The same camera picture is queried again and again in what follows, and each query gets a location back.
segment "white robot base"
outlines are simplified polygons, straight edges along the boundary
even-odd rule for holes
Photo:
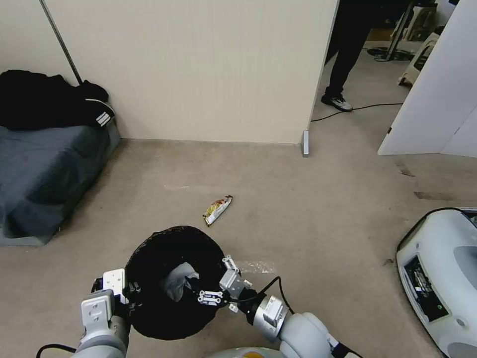
[[[450,358],[477,357],[477,208],[424,215],[397,248],[404,291]]]

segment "candy bar wrapper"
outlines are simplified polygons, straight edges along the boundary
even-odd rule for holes
[[[227,209],[233,198],[233,196],[227,195],[223,199],[214,201],[212,205],[207,208],[207,211],[202,214],[207,226],[210,226],[220,216],[220,214]]]

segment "white door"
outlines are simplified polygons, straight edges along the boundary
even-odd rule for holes
[[[477,1],[461,0],[378,154],[441,153],[477,105]]]
[[[477,157],[477,108],[474,109],[441,153]]]

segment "electrical cord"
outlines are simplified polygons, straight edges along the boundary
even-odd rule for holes
[[[47,344],[47,345],[44,345],[43,347],[41,347],[38,350],[38,352],[36,353],[36,358],[40,358],[42,352],[44,350],[50,349],[50,348],[56,348],[56,349],[60,349],[60,350],[63,350],[63,351],[70,352],[70,353],[76,352],[76,348],[60,345],[60,344],[57,344],[57,343],[51,343],[51,344]]]
[[[259,297],[260,295],[264,294],[276,281],[278,281],[278,285],[280,287],[280,294],[283,298],[283,302],[287,305],[288,309],[290,310],[290,312],[292,314],[295,314],[295,311],[290,307],[290,304],[288,303],[287,301],[287,298],[285,297],[285,293],[283,292],[283,287],[282,287],[282,278],[280,276],[276,276],[273,280],[270,281],[270,283],[268,285],[266,285],[258,294],[256,294],[254,297],[249,297],[249,298],[245,298],[245,299],[242,299],[242,300],[239,300],[239,299],[234,299],[234,298],[230,298],[229,301],[230,302],[235,302],[235,303],[244,303],[244,302],[250,302],[250,301],[253,301],[255,299],[257,299],[257,297]]]
[[[378,104],[371,104],[371,105],[369,105],[369,106],[364,106],[364,107],[355,108],[355,109],[353,109],[353,111],[356,111],[356,110],[359,110],[359,109],[371,108],[371,107],[378,107],[378,106],[382,106],[382,105],[399,105],[399,104],[402,104],[402,102],[400,102],[400,103],[378,103]],[[350,112],[339,111],[339,112],[330,114],[329,116],[326,116],[326,117],[323,117],[323,118],[312,119],[310,122],[318,122],[318,121],[321,121],[321,120],[324,120],[324,119],[333,117],[333,116],[335,116],[335,115],[337,115],[337,114],[340,114],[340,113],[350,113]]]

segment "metal pole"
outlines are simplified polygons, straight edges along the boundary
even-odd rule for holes
[[[53,32],[55,33],[56,38],[58,39],[58,42],[60,43],[61,49],[63,50],[63,53],[65,54],[66,59],[68,60],[68,63],[70,64],[71,70],[75,74],[78,84],[81,85],[83,81],[80,77],[80,74],[78,73],[78,70],[76,69],[75,64],[73,63],[73,60],[70,56],[70,53],[68,52],[68,49],[66,48],[65,42],[63,41],[63,38],[61,37],[61,34],[58,31],[58,28],[56,27],[56,24],[53,21],[53,18],[51,17],[50,11],[48,10],[48,7],[45,4],[45,0],[40,0],[40,4],[41,4],[41,7],[43,8],[43,11],[45,12],[46,17],[48,18],[48,21],[50,22],[51,28],[53,29]]]
[[[409,15],[411,15],[412,10],[414,9],[414,4],[415,0],[412,0],[409,2],[409,5],[407,6],[407,9],[405,13],[402,15],[401,20],[399,21],[399,25],[397,26],[396,30],[396,35],[393,37],[393,40],[391,41],[391,44],[388,47],[388,50],[386,54],[384,55],[384,59],[386,61],[390,61],[394,57],[394,53],[396,52],[396,49],[398,47],[398,43],[402,39],[402,34],[404,33],[404,27],[406,26],[407,19],[409,18]]]

